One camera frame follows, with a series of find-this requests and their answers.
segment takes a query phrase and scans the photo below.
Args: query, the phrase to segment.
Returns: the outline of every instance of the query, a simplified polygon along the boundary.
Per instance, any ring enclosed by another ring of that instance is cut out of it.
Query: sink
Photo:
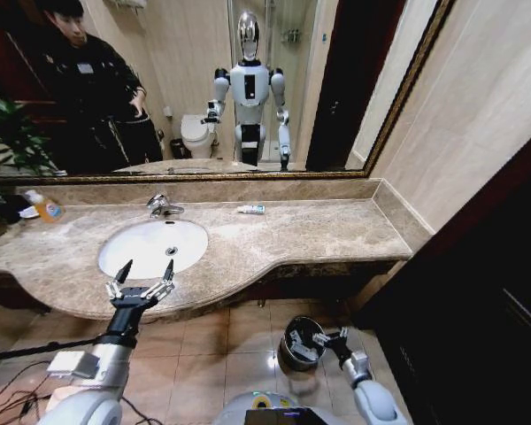
[[[163,276],[171,259],[180,272],[201,259],[208,246],[206,231],[190,221],[150,221],[121,230],[103,246],[98,256],[100,269],[114,277],[134,260],[128,279]]]

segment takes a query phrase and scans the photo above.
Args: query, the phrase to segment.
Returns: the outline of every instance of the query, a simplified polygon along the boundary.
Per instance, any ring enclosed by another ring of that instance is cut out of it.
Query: chrome robot head
[[[242,12],[238,20],[238,35],[244,60],[256,60],[258,56],[258,18],[252,12]]]

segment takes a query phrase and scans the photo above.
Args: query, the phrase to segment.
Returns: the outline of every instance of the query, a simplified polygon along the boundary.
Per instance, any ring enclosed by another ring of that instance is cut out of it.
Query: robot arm
[[[272,86],[273,98],[275,99],[275,107],[277,108],[277,120],[280,123],[279,139],[280,139],[280,157],[281,157],[281,171],[287,171],[289,157],[291,156],[291,140],[289,138],[289,111],[285,109],[285,77],[280,68],[272,71],[270,77],[270,85]]]
[[[39,425],[74,423],[79,425],[117,425],[122,419],[119,400],[127,384],[129,358],[135,348],[135,335],[143,312],[157,305],[174,289],[173,260],[162,279],[146,287],[121,288],[132,267],[132,260],[106,291],[116,312],[106,331],[96,338],[92,352],[58,352],[48,367],[50,375],[72,376],[68,387],[51,395],[47,414]]]
[[[340,368],[354,390],[354,400],[368,425],[408,425],[391,393],[372,380],[368,356],[362,351],[351,352],[346,346],[348,329],[330,335],[315,334],[313,341],[332,349]]]
[[[214,99],[209,102],[204,122],[220,122],[226,107],[227,92],[230,88],[230,76],[224,68],[214,71]]]

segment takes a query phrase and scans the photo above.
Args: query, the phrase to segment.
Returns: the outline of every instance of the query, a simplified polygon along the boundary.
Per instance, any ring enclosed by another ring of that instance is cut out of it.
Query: mirror frame
[[[236,181],[236,180],[317,180],[317,179],[355,179],[370,176],[378,157],[389,139],[396,125],[409,95],[420,75],[427,58],[433,49],[444,22],[456,0],[437,0],[425,32],[412,61],[405,72],[396,96],[391,104],[380,131],[373,143],[364,168],[355,171],[292,171],[292,172],[245,172],[245,173],[215,173],[215,174],[102,174],[102,175],[75,175],[64,177],[0,177],[0,186],[45,186],[45,185],[70,185],[70,184],[127,184],[127,183],[164,183],[164,182],[200,182],[200,181]]]

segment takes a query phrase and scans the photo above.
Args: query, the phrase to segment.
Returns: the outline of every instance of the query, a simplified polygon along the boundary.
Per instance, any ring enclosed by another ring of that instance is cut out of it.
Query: toilet
[[[204,115],[183,115],[181,138],[193,158],[210,158],[212,142],[216,137],[214,123],[201,123]]]

